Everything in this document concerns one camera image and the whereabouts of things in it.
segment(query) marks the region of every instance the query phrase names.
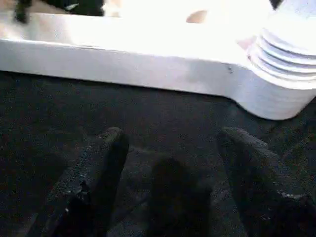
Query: black object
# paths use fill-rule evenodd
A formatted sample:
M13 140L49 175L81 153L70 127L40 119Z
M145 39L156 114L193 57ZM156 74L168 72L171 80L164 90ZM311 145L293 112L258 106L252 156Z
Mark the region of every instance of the black object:
M28 23L28 8L32 6L32 0L19 0L15 9L15 18L21 23Z
M270 0L270 3L273 7L273 9L277 9L278 6L283 2L283 0Z
M99 135L56 182L27 237L104 236L127 152L120 129Z
M56 8L68 11L71 14L87 16L103 16L103 0L43 0L43 2ZM67 10L67 6L76 4L76 6ZM21 23L28 23L28 8L32 6L32 0L18 0L15 9L15 18Z
M218 148L250 237L316 236L312 198L268 144L240 128L225 128Z

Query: ribbed cylinder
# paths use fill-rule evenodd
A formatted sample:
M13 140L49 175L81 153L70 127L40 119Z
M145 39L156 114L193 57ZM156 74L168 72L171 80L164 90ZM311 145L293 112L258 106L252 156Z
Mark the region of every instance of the ribbed cylinder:
M256 95L252 98L256 108L244 105L249 111L269 119L288 119L315 97L315 29L315 0L284 0L268 19L249 50L253 83L263 85L243 93Z
M316 88L316 1L284 0L249 51L254 67Z

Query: black floor mat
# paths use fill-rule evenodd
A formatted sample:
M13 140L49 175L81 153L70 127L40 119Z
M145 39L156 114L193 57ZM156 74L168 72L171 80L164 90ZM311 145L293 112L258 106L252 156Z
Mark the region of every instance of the black floor mat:
M55 177L109 126L122 128L132 147L110 237L146 234L151 170L166 158L180 161L200 187L213 188L205 207L210 236L245 236L218 155L218 131L240 127L285 152L291 147L277 134L294 136L316 111L314 100L295 119L269 121L221 97L4 72L0 90L0 236L23 232L21 220L32 220Z

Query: black fabric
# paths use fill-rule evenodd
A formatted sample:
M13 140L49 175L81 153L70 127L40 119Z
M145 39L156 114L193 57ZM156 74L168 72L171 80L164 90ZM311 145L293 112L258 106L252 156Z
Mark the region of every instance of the black fabric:
M250 236L316 236L316 206L268 144L225 128L218 147Z
M212 189L210 205L201 205L209 213L208 235L247 236L216 135L224 126L239 127L283 157L313 130L316 111L314 100L294 119L269 121L216 96L5 72L0 72L0 91L0 236L25 231L68 164L110 126L122 128L131 146L109 237L146 235L152 169L170 158L192 175L195 200ZM296 153L315 157L313 149ZM310 168L305 171L309 176ZM299 182L306 183L304 176Z
M27 236L61 236L53 235L56 223L60 222L73 196L78 197L84 186L91 199L88 204L95 209L94 228L90 233L105 233L127 152L128 140L118 128L110 128L91 141L54 184Z

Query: white plastic base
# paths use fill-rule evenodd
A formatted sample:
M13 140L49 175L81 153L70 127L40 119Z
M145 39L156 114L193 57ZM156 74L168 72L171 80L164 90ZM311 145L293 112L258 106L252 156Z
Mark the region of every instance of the white plastic base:
M0 24L3 71L220 95L266 119L294 117L316 95L256 69L217 23L32 14L22 26L6 13Z

